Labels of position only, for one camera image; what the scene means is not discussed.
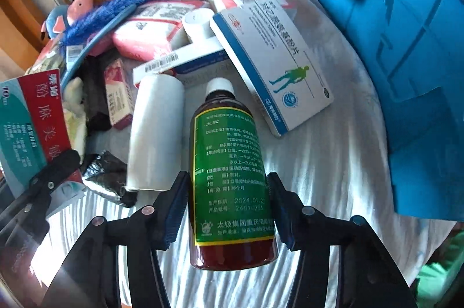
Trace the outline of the white blue medicine box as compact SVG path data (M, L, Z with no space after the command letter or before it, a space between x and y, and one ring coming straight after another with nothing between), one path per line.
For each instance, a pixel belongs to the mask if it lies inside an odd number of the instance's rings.
M271 132L281 137L332 104L315 52L275 0L255 0L215 14L210 28Z

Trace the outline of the black foil packet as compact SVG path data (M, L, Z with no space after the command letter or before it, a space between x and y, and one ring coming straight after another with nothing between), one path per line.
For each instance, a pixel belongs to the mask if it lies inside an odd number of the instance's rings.
M137 203L138 193L127 189L127 164L109 151L86 155L80 172L93 193L126 208Z

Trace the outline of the pig plush blue shirt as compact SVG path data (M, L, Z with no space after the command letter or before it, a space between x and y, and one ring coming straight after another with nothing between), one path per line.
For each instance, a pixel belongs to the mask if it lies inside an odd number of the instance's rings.
M41 40L44 40L46 35L50 39L55 39L93 8L94 0L74 0L70 5L55 7L42 23Z

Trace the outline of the small pink medicine box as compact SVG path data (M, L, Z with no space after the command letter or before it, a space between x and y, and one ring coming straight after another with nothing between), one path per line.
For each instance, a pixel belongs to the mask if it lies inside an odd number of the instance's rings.
M109 122L112 127L121 131L131 125L135 110L127 71L121 58L106 67L104 81Z

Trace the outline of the blue plastic storage crate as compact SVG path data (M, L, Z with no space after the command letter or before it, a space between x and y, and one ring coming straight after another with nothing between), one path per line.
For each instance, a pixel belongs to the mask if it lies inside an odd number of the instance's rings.
M397 213L463 220L463 0L318 0L378 92Z

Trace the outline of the white paper roll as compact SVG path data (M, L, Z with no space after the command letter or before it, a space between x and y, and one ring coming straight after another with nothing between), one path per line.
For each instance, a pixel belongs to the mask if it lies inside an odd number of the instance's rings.
M127 189L170 189L181 169L184 100L184 86L175 77L142 79L130 130Z

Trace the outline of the long white barcode box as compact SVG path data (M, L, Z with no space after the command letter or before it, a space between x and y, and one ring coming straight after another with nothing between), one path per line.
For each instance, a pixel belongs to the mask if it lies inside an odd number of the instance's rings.
M165 73L172 75L185 84L192 84L192 73L201 72L209 66L228 64L229 58L216 37L191 43L161 57L140 64L132 71L132 80L139 88L142 80L153 74Z

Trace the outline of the red teal medicine box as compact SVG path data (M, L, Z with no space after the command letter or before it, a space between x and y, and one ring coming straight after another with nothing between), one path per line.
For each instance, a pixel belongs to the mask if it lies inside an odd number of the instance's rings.
M70 147L57 69L1 83L1 168L14 197Z

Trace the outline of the pink tissue pack left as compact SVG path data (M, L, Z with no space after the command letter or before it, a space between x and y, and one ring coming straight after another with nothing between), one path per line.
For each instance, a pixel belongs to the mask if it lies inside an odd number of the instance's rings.
M201 0L160 0L139 6L114 31L118 52L136 61L151 61L190 43L182 24L188 13L209 4Z

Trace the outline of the white plush toy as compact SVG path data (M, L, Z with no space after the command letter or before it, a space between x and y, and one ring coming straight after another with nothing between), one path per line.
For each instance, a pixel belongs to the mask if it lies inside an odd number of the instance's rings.
M64 90L63 111L68 137L72 149L79 153L83 161L86 148L86 113L83 105L83 81L72 79Z

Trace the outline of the brown medicine bottle green label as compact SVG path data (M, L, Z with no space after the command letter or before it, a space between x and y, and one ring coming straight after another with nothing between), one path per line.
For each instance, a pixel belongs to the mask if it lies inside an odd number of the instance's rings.
M190 262L231 271L277 257L260 142L250 110L225 78L209 81L190 123Z

